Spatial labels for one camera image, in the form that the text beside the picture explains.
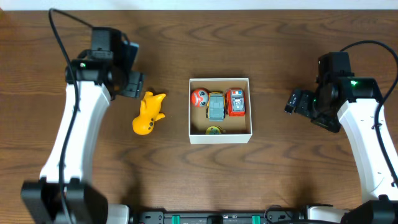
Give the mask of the red ball toy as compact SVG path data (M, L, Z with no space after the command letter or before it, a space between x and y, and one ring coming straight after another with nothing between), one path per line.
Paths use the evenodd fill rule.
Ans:
M208 104L209 93L202 88L194 90L191 94L191 103L195 107L205 107Z

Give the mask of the grey yellow toy car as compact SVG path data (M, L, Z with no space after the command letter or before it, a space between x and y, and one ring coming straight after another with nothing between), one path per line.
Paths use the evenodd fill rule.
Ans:
M209 93L206 117L210 121L223 121L225 119L225 99L222 92Z

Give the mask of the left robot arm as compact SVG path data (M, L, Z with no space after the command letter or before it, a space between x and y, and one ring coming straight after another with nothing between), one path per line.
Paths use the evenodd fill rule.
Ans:
M139 98L144 74L131 68L139 45L110 27L93 27L91 47L65 69L66 102L57 138L37 181L21 198L35 223L129 223L127 205L110 204L91 183L102 119L116 96Z

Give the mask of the red toy fire truck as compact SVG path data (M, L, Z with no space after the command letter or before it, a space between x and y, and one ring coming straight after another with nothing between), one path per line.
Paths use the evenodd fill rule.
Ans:
M243 89L232 88L226 92L228 116L241 117L246 114L245 96Z

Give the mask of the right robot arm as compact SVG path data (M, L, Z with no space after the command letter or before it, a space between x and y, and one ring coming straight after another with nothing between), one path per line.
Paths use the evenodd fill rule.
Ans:
M397 223L397 153L373 78L351 71L346 52L329 52L318 59L315 91L294 90L285 112L297 113L330 132L343 129L349 139L361 183L362 205L342 210L309 205L307 223Z

